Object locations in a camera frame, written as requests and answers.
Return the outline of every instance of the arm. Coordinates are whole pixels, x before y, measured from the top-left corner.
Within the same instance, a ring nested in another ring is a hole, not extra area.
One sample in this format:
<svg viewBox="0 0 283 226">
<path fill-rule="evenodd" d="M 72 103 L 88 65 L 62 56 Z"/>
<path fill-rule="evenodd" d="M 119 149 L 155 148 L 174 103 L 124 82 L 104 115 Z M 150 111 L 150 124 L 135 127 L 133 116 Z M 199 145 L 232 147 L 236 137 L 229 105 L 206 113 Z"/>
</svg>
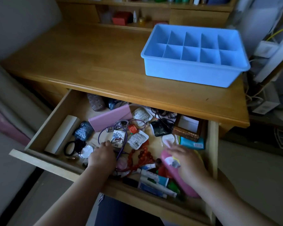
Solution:
<svg viewBox="0 0 283 226">
<path fill-rule="evenodd" d="M 168 152 L 179 159 L 181 178 L 210 205 L 222 225 L 277 225 L 210 177 L 193 150 L 179 145 L 171 145 Z"/>
<path fill-rule="evenodd" d="M 116 158 L 109 141 L 95 148 L 88 167 L 69 189 L 47 210 L 35 226 L 85 226 L 94 202 L 115 169 Z"/>
</svg>

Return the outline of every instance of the hand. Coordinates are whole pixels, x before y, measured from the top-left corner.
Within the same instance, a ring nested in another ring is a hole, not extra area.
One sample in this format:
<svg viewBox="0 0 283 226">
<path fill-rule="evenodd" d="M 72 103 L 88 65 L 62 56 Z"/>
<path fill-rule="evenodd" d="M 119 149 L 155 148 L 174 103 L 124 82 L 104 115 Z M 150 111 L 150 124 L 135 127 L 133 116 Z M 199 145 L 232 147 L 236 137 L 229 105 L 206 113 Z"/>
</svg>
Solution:
<svg viewBox="0 0 283 226">
<path fill-rule="evenodd" d="M 169 145 L 170 147 L 167 151 L 179 160 L 179 175 L 187 184 L 194 188 L 210 178 L 203 162 L 194 150 L 181 145 L 174 145 L 171 143 L 169 143 Z"/>
<path fill-rule="evenodd" d="M 88 158 L 88 167 L 96 168 L 100 173 L 107 175 L 112 173 L 116 163 L 117 160 L 110 141 L 101 143 L 100 147 L 96 147 Z"/>
</svg>

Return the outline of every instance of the barcode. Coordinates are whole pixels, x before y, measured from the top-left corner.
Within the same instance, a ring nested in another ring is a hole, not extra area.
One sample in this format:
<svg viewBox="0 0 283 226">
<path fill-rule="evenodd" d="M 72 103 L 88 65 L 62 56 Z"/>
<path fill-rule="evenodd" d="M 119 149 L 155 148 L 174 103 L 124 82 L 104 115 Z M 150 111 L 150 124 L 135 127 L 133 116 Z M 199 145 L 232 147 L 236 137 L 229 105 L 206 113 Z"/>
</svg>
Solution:
<svg viewBox="0 0 283 226">
<path fill-rule="evenodd" d="M 203 148 L 202 143 L 194 143 L 194 147 Z"/>
</svg>

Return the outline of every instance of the desk surface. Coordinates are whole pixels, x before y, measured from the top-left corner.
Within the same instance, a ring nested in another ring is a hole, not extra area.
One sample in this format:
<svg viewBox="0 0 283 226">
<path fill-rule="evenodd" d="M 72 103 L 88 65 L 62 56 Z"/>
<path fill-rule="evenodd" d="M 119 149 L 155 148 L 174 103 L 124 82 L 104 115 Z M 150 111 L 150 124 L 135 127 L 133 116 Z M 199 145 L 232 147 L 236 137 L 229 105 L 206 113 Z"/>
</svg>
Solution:
<svg viewBox="0 0 283 226">
<path fill-rule="evenodd" d="M 198 118 L 249 126 L 242 79 L 220 88 L 146 76 L 150 32 L 61 23 L 1 62 L 11 74 Z"/>
</svg>

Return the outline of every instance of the white bottle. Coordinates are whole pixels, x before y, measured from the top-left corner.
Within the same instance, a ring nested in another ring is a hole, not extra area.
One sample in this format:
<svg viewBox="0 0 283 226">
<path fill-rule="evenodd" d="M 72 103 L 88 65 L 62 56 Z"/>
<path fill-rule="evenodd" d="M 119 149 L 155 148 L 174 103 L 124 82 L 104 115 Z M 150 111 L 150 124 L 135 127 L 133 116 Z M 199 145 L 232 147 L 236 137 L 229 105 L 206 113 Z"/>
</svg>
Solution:
<svg viewBox="0 0 283 226">
<path fill-rule="evenodd" d="M 137 23 L 137 15 L 136 15 L 136 12 L 134 11 L 133 13 L 133 22 L 134 23 Z"/>
</svg>

